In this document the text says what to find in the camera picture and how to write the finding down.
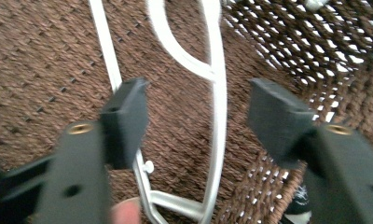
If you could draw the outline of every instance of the woven wicker surface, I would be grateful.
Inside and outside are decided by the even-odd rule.
[[[210,148],[210,89],[163,50],[151,30],[144,1],[104,1],[104,7],[123,78],[145,77],[151,82],[143,153],[156,165],[150,177],[152,187],[201,201]],[[177,40],[205,61],[198,4],[171,1],[167,12]],[[222,34],[229,116],[215,222],[275,223],[291,201],[300,171],[291,172],[285,180],[286,171],[272,164],[246,127],[248,79],[269,78],[307,102],[320,88],[318,84],[305,87],[300,78],[286,73],[289,70],[268,65],[256,53],[256,42],[237,35],[225,22]],[[367,82],[373,82],[371,68],[368,63],[359,66],[359,76],[369,73],[369,77],[358,79],[354,91],[339,91],[343,95],[372,90],[366,88]],[[62,128],[76,120],[97,119],[110,94],[87,1],[0,1],[0,164],[4,169],[53,151]],[[371,119],[358,113],[360,108],[373,111],[373,105],[364,105],[367,97],[369,92],[361,101],[352,101],[353,108],[339,104],[337,112],[356,117],[351,119],[354,126],[365,127],[362,130],[373,136]],[[329,111],[328,105],[325,101],[323,114]],[[138,195],[131,172],[111,171],[110,176],[115,202]],[[172,223],[188,222],[173,214],[165,217]]]

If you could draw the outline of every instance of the round metal joint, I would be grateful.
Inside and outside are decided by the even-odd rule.
[[[351,135],[352,130],[347,127],[343,127],[340,125],[335,125],[335,124],[330,124],[326,126],[326,129],[332,133],[337,133],[337,134],[343,134],[343,135]]]
[[[69,134],[80,134],[80,133],[88,133],[93,129],[93,126],[91,124],[85,123],[85,124],[77,124],[71,127],[68,130]]]

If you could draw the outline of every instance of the wicker basket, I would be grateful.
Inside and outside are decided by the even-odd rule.
[[[169,1],[167,13],[181,45],[205,60],[198,5]],[[151,82],[143,153],[156,165],[152,187],[201,201],[210,88],[163,50],[144,1],[105,0],[104,7],[122,76]],[[276,223],[303,172],[274,165],[247,128],[248,80],[282,84],[318,109],[317,121],[335,112],[334,121],[359,129],[373,144],[373,0],[330,1],[316,13],[299,0],[242,1],[224,7],[223,17],[228,141],[214,222]],[[88,1],[0,1],[2,168],[53,151],[62,129],[97,119],[110,94]],[[110,177],[115,202],[138,195],[132,172],[111,171]]]

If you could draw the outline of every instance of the wicker weave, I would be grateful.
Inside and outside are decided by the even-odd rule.
[[[358,127],[366,136],[372,136],[373,142],[373,44],[362,42],[363,35],[355,33],[358,32],[355,27],[360,22],[351,20],[354,16],[349,15],[349,9],[346,10],[349,17],[343,18],[353,24],[345,23],[346,27],[342,29],[353,31],[352,43],[361,52],[354,55],[365,61],[353,64],[347,58],[343,66],[352,70],[343,74],[335,72],[334,64],[342,62],[333,51],[327,53],[330,63],[325,63],[323,58],[318,61],[320,66],[313,66],[306,56],[290,47],[290,43],[294,43],[292,41],[303,46],[300,36],[289,34],[276,39],[266,38],[266,34],[273,35],[271,27],[281,29],[274,15],[288,17],[281,7],[272,8],[279,5],[268,5],[266,2],[256,1],[263,10],[245,2],[245,6],[239,4],[226,8],[224,13],[224,17],[243,36],[223,22],[228,74],[228,141],[215,222],[277,222],[291,201],[302,174],[301,171],[292,171],[285,178],[288,172],[272,163],[246,127],[250,78],[269,78],[306,102],[312,99],[313,107],[323,105],[320,118],[330,111],[332,101],[339,99],[336,118],[350,117],[353,127]],[[300,12],[296,4],[299,2],[287,4],[289,13],[317,25],[316,19],[309,13]],[[206,60],[204,24],[200,20],[198,5],[195,1],[171,1],[167,3],[167,12],[181,45],[192,55]],[[210,88],[163,50],[151,30],[144,1],[105,0],[104,7],[122,76],[125,79],[145,77],[151,82],[147,89],[150,123],[143,152],[145,158],[156,165],[156,171],[150,177],[152,187],[201,201],[209,160]],[[246,7],[271,24],[266,24],[264,20],[253,21],[253,18],[234,22],[232,18],[246,17],[250,10]],[[353,8],[358,8],[361,17],[373,20],[369,17],[373,12],[363,10],[363,5]],[[327,17],[332,18],[329,14],[327,9],[320,10],[320,15],[326,20]],[[284,21],[299,22],[291,19]],[[257,23],[261,23],[264,31],[256,29],[254,24]],[[362,24],[360,27],[365,35],[370,34],[373,40],[373,26],[366,26],[366,22]],[[291,32],[296,27],[302,26],[295,23],[285,31]],[[314,37],[309,29],[300,32],[311,43],[321,43],[322,38]],[[269,43],[285,56],[285,46],[280,41],[286,37],[293,39],[284,42],[293,57],[281,59]],[[342,46],[341,39],[333,39],[334,44]],[[365,47],[360,47],[359,43],[365,43]],[[324,43],[322,48],[330,50]],[[318,60],[321,53],[309,50]],[[277,64],[271,55],[282,65]],[[311,71],[300,59],[305,60]],[[294,60],[296,65],[292,65],[290,60]],[[298,68],[302,69],[302,73],[297,72]],[[325,68],[335,75],[330,77],[322,70]],[[322,73],[325,78],[318,78],[316,72]],[[308,85],[302,84],[302,78]],[[322,92],[326,95],[321,102]],[[76,120],[97,119],[110,94],[110,83],[87,1],[0,1],[0,164],[4,169],[20,166],[53,151],[62,129]],[[132,172],[111,171],[110,176],[115,202],[138,195]],[[172,223],[189,222],[170,213],[166,213],[165,217]]]

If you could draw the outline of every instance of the white metal frame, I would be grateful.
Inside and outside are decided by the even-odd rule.
[[[152,223],[167,223],[158,212],[156,205],[195,219],[199,223],[209,223],[214,211],[225,152],[228,104],[227,81],[224,51],[219,28],[221,15],[220,1],[200,0],[200,4],[207,25],[208,43],[210,46],[209,64],[197,60],[178,44],[167,22],[164,0],[146,0],[152,26],[159,41],[176,61],[195,75],[211,83],[214,108],[210,170],[202,203],[162,191],[152,190],[148,178],[148,174],[153,171],[152,162],[148,161],[144,163],[141,150],[138,150],[133,170],[139,186],[145,213]],[[122,80],[117,67],[117,58],[105,18],[103,3],[101,0],[90,0],[90,7],[111,85],[113,91],[116,91]]]

